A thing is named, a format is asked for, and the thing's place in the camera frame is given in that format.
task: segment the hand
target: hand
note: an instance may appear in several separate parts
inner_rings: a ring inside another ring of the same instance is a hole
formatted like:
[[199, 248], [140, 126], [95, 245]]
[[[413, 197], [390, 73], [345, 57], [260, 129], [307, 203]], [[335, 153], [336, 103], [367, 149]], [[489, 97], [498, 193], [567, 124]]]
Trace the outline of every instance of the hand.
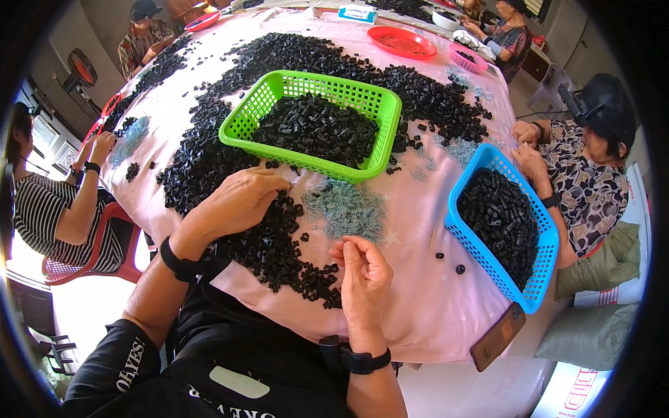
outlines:
[[458, 16], [460, 23], [475, 23], [476, 21], [467, 15]]
[[342, 237], [329, 254], [345, 269], [341, 301], [349, 330], [378, 327], [381, 307], [393, 281], [393, 269], [377, 246], [362, 237]]
[[149, 62], [151, 62], [151, 60], [156, 58], [156, 56], [163, 50], [163, 48], [165, 48], [165, 44], [163, 42], [154, 43], [144, 55], [142, 64], [147, 65]]
[[186, 232], [206, 241], [242, 232], [260, 223], [279, 190], [290, 183], [271, 170], [253, 167], [225, 178], [223, 184], [190, 212]]
[[102, 167], [107, 156], [112, 152], [112, 149], [116, 144], [116, 136], [111, 132], [103, 132], [100, 135], [91, 136], [88, 140], [93, 142], [93, 151], [90, 153], [90, 162]]
[[481, 30], [478, 25], [475, 23], [467, 22], [462, 24], [465, 29], [467, 29], [467, 32], [471, 33], [472, 35], [476, 36], [478, 39], [483, 40], [487, 35]]
[[168, 46], [172, 45], [172, 43], [174, 42], [175, 39], [176, 39], [176, 37], [174, 35], [170, 35], [170, 36], [166, 37], [163, 40], [163, 47], [168, 47]]
[[88, 157], [90, 157], [90, 150], [93, 148], [93, 142], [95, 142], [94, 137], [89, 138], [84, 142], [84, 146], [82, 147], [82, 152], [79, 153], [79, 157], [77, 157], [77, 161], [72, 164], [75, 170], [81, 171], [84, 169], [84, 163], [88, 161]]
[[537, 125], [519, 120], [511, 126], [511, 135], [518, 141], [518, 144], [527, 143], [532, 149], [537, 149], [537, 143], [541, 136], [541, 130]]
[[524, 142], [518, 146], [517, 150], [511, 150], [511, 156], [518, 161], [520, 171], [533, 182], [543, 182], [547, 180], [548, 170], [546, 163], [539, 151], [532, 149], [531, 146]]

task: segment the pink plastic basket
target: pink plastic basket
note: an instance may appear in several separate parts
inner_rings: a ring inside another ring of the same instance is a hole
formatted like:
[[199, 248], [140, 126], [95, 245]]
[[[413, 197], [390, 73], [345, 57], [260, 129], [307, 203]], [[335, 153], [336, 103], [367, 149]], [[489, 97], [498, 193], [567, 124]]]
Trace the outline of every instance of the pink plastic basket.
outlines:
[[[460, 67], [463, 67], [465, 70], [471, 71], [474, 74], [479, 74], [480, 72], [488, 69], [488, 63], [486, 63], [483, 58], [478, 56], [476, 52], [470, 50], [469, 48], [465, 48], [464, 46], [458, 45], [456, 43], [451, 43], [448, 46], [448, 49], [451, 60], [453, 60]], [[458, 51], [462, 51], [465, 54], [474, 57], [474, 61], [476, 61], [476, 63], [473, 63], [465, 57], [461, 56], [458, 54]]]

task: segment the blue plastic basket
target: blue plastic basket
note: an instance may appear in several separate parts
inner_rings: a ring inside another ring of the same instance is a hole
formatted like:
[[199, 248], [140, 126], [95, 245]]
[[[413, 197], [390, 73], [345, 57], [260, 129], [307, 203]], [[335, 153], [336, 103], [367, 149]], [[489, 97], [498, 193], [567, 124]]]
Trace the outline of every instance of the blue plastic basket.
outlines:
[[[532, 277], [527, 280], [523, 293], [513, 282], [506, 270], [495, 258], [490, 250], [483, 244], [476, 234], [467, 226], [458, 213], [458, 197], [472, 178], [474, 171], [481, 167], [497, 170], [508, 180], [518, 183], [521, 191], [530, 199], [532, 206], [532, 219], [537, 222], [539, 228], [539, 244], [537, 259], [533, 266]], [[464, 173], [456, 183], [448, 196], [448, 214], [444, 219], [444, 225], [455, 238], [465, 247], [469, 254], [483, 267], [497, 284], [502, 293], [513, 302], [518, 302], [527, 314], [534, 314], [543, 301], [546, 289], [551, 281], [551, 274], [555, 266], [557, 251], [559, 248], [559, 236], [557, 226], [553, 218], [541, 203], [537, 194], [526, 183], [524, 177], [516, 170], [508, 159], [494, 146], [481, 144], [474, 157], [467, 165]]]

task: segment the pile of black parts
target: pile of black parts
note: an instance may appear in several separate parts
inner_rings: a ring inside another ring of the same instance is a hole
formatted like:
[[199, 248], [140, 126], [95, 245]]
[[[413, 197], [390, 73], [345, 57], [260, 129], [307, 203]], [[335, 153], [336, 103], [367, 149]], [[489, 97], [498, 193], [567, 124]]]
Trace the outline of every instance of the pile of black parts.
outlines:
[[176, 54], [176, 52], [186, 47], [190, 40], [190, 36], [177, 39], [172, 45], [166, 47], [163, 52], [158, 55], [153, 61], [151, 68], [142, 75], [142, 78], [135, 86], [134, 91], [129, 96], [118, 101], [116, 107], [114, 107], [104, 121], [104, 125], [102, 126], [103, 132], [111, 132], [112, 129], [116, 127], [121, 116], [123, 116], [137, 96], [155, 86], [161, 85], [165, 79], [170, 77], [177, 70], [187, 67], [185, 63], [186, 59], [183, 56]]
[[226, 55], [237, 54], [237, 66], [223, 75], [221, 91], [225, 95], [239, 89], [247, 90], [260, 77], [274, 70], [294, 70], [326, 74], [356, 80], [394, 91], [402, 100], [402, 121], [399, 123], [393, 152], [404, 152], [408, 146], [408, 120], [428, 120], [445, 138], [462, 137], [481, 141], [487, 136], [485, 125], [477, 116], [488, 112], [481, 103], [464, 102], [468, 89], [449, 77], [451, 83], [441, 84], [405, 66], [382, 70], [360, 57], [342, 55], [343, 47], [332, 47], [330, 39], [306, 37], [294, 33], [268, 33]]
[[123, 121], [123, 125], [121, 126], [121, 129], [115, 130], [114, 135], [116, 135], [117, 138], [120, 138], [121, 136], [125, 136], [125, 133], [127, 130], [132, 126], [132, 124], [135, 123], [137, 118], [133, 118], [132, 116], [129, 118], [126, 118], [126, 120]]
[[438, 12], [440, 16], [445, 17], [446, 19], [452, 20], [454, 22], [457, 22], [458, 19], [456, 18], [455, 14], [449, 12], [449, 11], [440, 11]]
[[139, 174], [139, 164], [131, 163], [128, 166], [128, 172], [126, 173], [126, 180], [131, 182]]
[[250, 7], [260, 6], [263, 3], [265, 3], [265, 0], [244, 0], [242, 6], [244, 9], [248, 9]]
[[394, 9], [398, 15], [407, 15], [420, 19], [422, 21], [432, 23], [432, 14], [422, 6], [432, 6], [433, 4], [423, 0], [365, 0], [365, 3], [377, 7], [382, 10]]
[[465, 58], [466, 60], [469, 60], [469, 61], [473, 62], [474, 64], [476, 64], [476, 61], [474, 61], [474, 57], [472, 57], [471, 55], [465, 54], [462, 51], [458, 51], [458, 55], [460, 55], [461, 57]]
[[527, 196], [498, 171], [481, 168], [458, 197], [458, 213], [522, 293], [532, 276], [539, 242]]
[[[438, 83], [414, 68], [391, 66], [382, 70], [369, 60], [342, 55], [343, 48], [334, 46], [329, 39], [269, 33], [226, 53], [227, 56], [237, 54], [234, 59], [237, 65], [224, 73], [219, 81], [195, 87], [195, 90], [206, 92], [196, 97], [198, 105], [190, 110], [194, 126], [183, 134], [173, 164], [157, 177], [158, 183], [165, 188], [165, 207], [174, 207], [185, 216], [210, 196], [227, 176], [259, 165], [257, 157], [219, 140], [218, 128], [230, 113], [229, 104], [221, 99], [241, 89], [247, 90], [261, 76], [274, 70], [328, 74], [393, 90], [402, 99], [403, 107], [403, 120], [397, 127], [393, 152], [406, 151], [409, 141], [414, 147], [421, 143], [409, 138], [408, 120], [427, 120], [430, 132], [439, 130], [446, 137], [463, 136], [480, 141], [480, 135], [487, 134], [477, 118], [486, 112], [485, 109], [480, 103], [475, 106], [464, 103], [467, 87], [455, 82]], [[357, 146], [359, 141], [355, 144], [347, 141], [347, 146]], [[217, 239], [212, 245], [215, 251], [210, 256], [229, 255], [253, 269], [259, 281], [267, 283], [276, 292], [281, 286], [290, 286], [305, 299], [324, 299], [325, 308], [340, 308], [339, 291], [330, 289], [336, 279], [331, 274], [337, 271], [336, 265], [320, 269], [300, 261], [300, 240], [293, 241], [290, 237], [299, 229], [296, 218], [303, 213], [300, 205], [295, 205], [292, 198], [282, 193], [270, 205], [259, 225]]]
[[374, 120], [354, 108], [340, 108], [326, 98], [307, 93], [284, 96], [258, 121], [253, 141], [277, 146], [356, 169], [371, 155]]

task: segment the woman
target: woman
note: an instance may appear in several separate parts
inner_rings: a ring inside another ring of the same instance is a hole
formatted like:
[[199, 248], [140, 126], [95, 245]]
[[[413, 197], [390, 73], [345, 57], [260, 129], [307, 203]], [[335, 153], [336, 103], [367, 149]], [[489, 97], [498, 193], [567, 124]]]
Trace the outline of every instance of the woman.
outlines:
[[[7, 160], [13, 165], [16, 193], [14, 227], [38, 253], [69, 266], [83, 266], [91, 258], [95, 231], [106, 202], [113, 201], [107, 192], [98, 193], [98, 176], [116, 137], [105, 132], [86, 141], [73, 164], [73, 171], [81, 171], [86, 166], [78, 187], [72, 174], [66, 181], [55, 181], [25, 169], [33, 150], [32, 124], [28, 107], [23, 103], [14, 104], [7, 144]], [[116, 231], [111, 223], [107, 224], [100, 258], [93, 267], [95, 272], [118, 270], [123, 261], [123, 248], [129, 243], [124, 242], [126, 245], [122, 246], [118, 240], [125, 241], [127, 236], [128, 224], [124, 224], [119, 223]]]
[[[393, 270], [373, 243], [342, 237], [329, 251], [344, 267], [346, 353], [325, 344], [321, 351], [196, 278], [212, 240], [258, 224], [277, 191], [289, 189], [271, 170], [241, 170], [186, 215], [137, 283], [121, 319], [107, 326], [77, 370], [65, 415], [407, 417], [381, 328]], [[159, 347], [168, 335], [177, 355], [163, 370]]]
[[174, 41], [174, 33], [162, 19], [153, 0], [137, 0], [130, 9], [130, 32], [118, 46], [118, 58], [126, 80], [135, 77], [151, 60]]
[[478, 20], [485, 7], [481, 7], [481, 0], [456, 0], [456, 4], [462, 7], [462, 11], [468, 17]]
[[573, 120], [538, 120], [511, 129], [519, 144], [511, 154], [557, 225], [557, 268], [595, 251], [628, 199], [624, 167], [636, 130], [632, 103], [619, 79], [601, 73], [578, 98], [588, 109], [601, 106], [583, 127]]
[[516, 76], [530, 51], [532, 33], [522, 17], [527, 12], [523, 0], [498, 0], [495, 6], [502, 16], [498, 25], [481, 23], [467, 15], [460, 16], [460, 21], [465, 29], [490, 47], [497, 56], [495, 65], [502, 70], [508, 84]]

